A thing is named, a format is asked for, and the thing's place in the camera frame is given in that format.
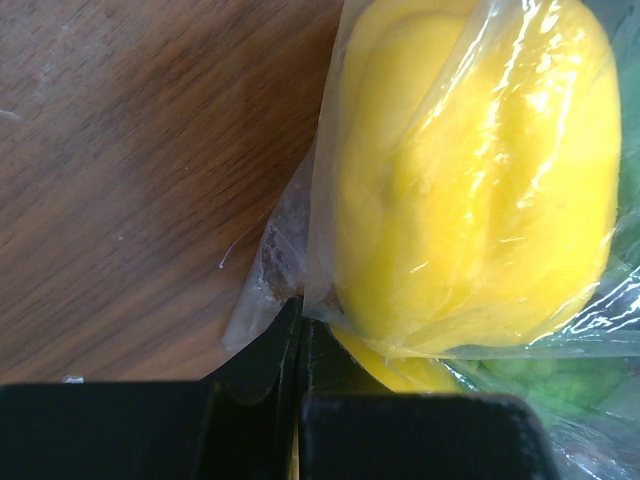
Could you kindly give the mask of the green fake grapes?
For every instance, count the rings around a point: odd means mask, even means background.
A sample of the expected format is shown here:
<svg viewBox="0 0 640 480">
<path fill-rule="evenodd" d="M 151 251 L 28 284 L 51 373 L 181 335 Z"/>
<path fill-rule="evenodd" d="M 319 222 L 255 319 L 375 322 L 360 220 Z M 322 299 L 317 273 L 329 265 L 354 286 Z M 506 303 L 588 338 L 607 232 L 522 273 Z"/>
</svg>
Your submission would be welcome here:
<svg viewBox="0 0 640 480">
<path fill-rule="evenodd" d="M 444 365 L 470 390 L 525 400 L 546 424 L 559 417 L 603 415 L 607 401 L 639 377 L 637 357 L 447 360 Z"/>
</svg>

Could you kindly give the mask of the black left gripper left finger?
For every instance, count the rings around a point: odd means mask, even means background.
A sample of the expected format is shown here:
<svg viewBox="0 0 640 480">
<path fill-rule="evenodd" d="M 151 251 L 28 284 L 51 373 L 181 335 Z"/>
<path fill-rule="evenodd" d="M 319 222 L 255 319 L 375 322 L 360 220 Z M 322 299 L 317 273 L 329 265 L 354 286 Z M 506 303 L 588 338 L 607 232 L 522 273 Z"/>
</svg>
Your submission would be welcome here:
<svg viewBox="0 0 640 480">
<path fill-rule="evenodd" d="M 3 386 L 2 477 L 286 478 L 301 304 L 199 380 Z"/>
</svg>

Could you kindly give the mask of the clear zip top bag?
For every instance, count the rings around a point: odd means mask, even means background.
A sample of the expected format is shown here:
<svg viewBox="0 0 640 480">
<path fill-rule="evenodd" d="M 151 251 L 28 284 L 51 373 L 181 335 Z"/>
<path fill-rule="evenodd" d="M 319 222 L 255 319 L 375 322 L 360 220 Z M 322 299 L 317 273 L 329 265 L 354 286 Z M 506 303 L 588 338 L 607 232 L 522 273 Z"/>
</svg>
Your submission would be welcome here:
<svg viewBox="0 0 640 480">
<path fill-rule="evenodd" d="M 225 347 L 298 294 L 385 386 L 518 395 L 563 478 L 637 478 L 638 3 L 345 2 Z"/>
</svg>

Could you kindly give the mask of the yellow fake bell pepper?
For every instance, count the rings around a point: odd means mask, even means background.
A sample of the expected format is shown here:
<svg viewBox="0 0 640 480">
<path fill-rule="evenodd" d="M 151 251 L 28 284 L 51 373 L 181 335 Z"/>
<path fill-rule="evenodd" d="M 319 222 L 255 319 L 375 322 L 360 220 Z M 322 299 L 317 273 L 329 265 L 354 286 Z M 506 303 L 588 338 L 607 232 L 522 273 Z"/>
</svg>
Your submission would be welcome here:
<svg viewBox="0 0 640 480">
<path fill-rule="evenodd" d="M 376 1 L 341 79 L 334 282 L 393 351 L 564 326 L 609 256 L 621 112 L 580 1 Z"/>
</svg>

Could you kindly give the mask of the dark green fake pepper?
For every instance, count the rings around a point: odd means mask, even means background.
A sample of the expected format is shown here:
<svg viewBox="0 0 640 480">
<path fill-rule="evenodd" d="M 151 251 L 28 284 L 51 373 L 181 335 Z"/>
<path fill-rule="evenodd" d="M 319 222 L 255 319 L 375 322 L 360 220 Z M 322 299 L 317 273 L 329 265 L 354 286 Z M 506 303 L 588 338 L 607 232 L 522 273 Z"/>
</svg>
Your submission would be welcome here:
<svg viewBox="0 0 640 480">
<path fill-rule="evenodd" d="M 622 148 L 618 218 L 606 274 L 639 267 L 639 3 L 588 1 L 615 56 L 621 101 Z"/>
</svg>

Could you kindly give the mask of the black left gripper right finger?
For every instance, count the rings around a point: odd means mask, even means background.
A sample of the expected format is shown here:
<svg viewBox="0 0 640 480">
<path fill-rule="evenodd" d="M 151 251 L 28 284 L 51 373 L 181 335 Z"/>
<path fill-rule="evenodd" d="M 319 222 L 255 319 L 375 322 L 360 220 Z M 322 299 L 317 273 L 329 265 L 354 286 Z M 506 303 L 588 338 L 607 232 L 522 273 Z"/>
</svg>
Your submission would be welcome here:
<svg viewBox="0 0 640 480">
<path fill-rule="evenodd" d="M 394 393 L 327 326 L 304 320 L 303 479 L 557 479 L 538 417 L 502 394 Z"/>
</svg>

